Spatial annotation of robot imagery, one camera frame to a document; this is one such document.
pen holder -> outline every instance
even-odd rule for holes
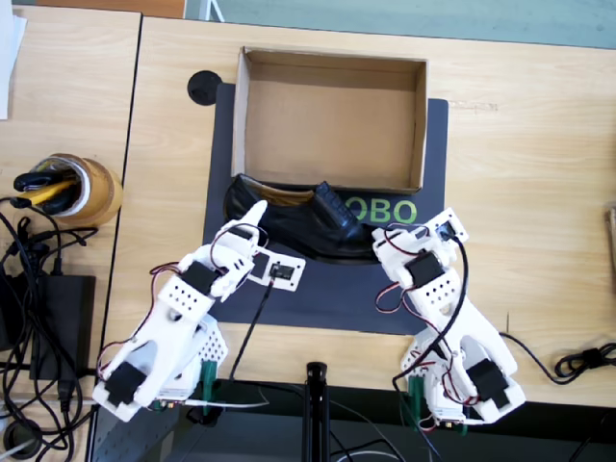
[[[117,175],[93,159],[54,154],[32,169],[70,169],[79,178],[81,190],[74,203],[54,218],[67,226],[100,226],[112,219],[122,204],[122,185]]]

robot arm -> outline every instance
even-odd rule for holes
[[[154,306],[130,340],[101,373],[92,394],[103,407],[128,422],[154,399],[187,399],[198,382],[202,361],[222,364],[227,347],[217,322],[208,315],[246,280],[294,291],[305,261],[259,246],[261,201],[240,220],[226,223],[211,244],[186,255],[177,275],[160,290]],[[269,257],[262,276],[252,274],[253,259]]]
[[[426,322],[402,359],[407,370],[445,328],[460,300],[462,282],[450,265],[457,243],[469,236],[452,209],[412,231],[377,229],[373,249],[388,277],[399,284]],[[490,424],[525,402],[511,378],[517,364],[497,329],[465,296],[459,315],[437,351],[407,378],[422,377],[435,423]],[[473,408],[478,419],[469,417]]]

black stand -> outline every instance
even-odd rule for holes
[[[329,390],[327,365],[308,363],[304,390],[302,462],[327,462],[329,455]]]

black mat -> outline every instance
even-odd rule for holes
[[[218,86],[212,162],[205,218],[204,243],[210,243],[224,224],[222,200],[231,183],[233,101],[235,86]],[[449,103],[430,99],[423,189],[412,196],[342,191],[350,208],[364,222],[385,225],[408,221],[416,210],[415,222],[422,223],[444,209]],[[300,256],[280,244],[275,252]],[[389,334],[416,333],[424,324],[404,310],[382,315],[374,309],[374,297],[390,284],[380,265],[338,266],[306,261],[306,269],[294,293],[273,291],[260,323],[359,330]],[[252,321],[265,287],[244,284],[224,303],[217,303],[211,315],[219,321]],[[383,305],[396,304],[398,294],[385,297]]]

open cardboard box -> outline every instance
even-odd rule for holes
[[[427,61],[243,48],[233,171],[274,184],[415,193]]]

